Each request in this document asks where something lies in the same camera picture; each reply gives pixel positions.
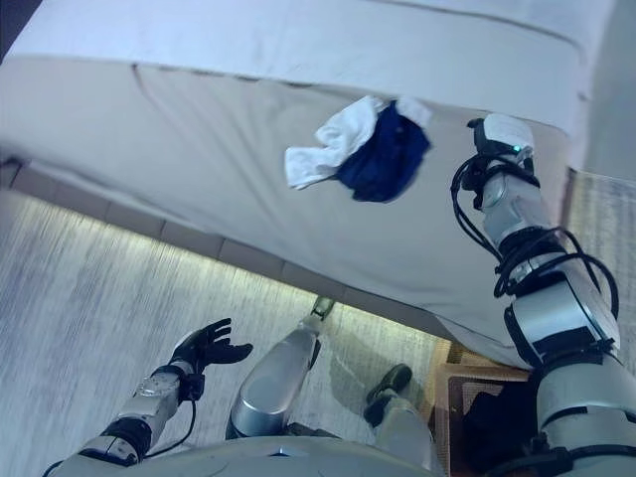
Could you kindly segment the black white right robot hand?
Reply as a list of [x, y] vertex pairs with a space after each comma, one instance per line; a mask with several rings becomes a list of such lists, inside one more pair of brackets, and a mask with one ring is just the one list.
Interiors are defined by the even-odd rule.
[[535, 140], [530, 126], [513, 116], [490, 113], [468, 121], [476, 148], [475, 166], [481, 170], [511, 163], [534, 173]]

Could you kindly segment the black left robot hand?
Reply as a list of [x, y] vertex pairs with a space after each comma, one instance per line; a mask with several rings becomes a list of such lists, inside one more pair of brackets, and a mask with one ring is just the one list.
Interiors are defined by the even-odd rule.
[[169, 361], [186, 374], [201, 374], [209, 365], [231, 365], [246, 359], [253, 344], [235, 344], [231, 339], [232, 319], [225, 318], [183, 338]]

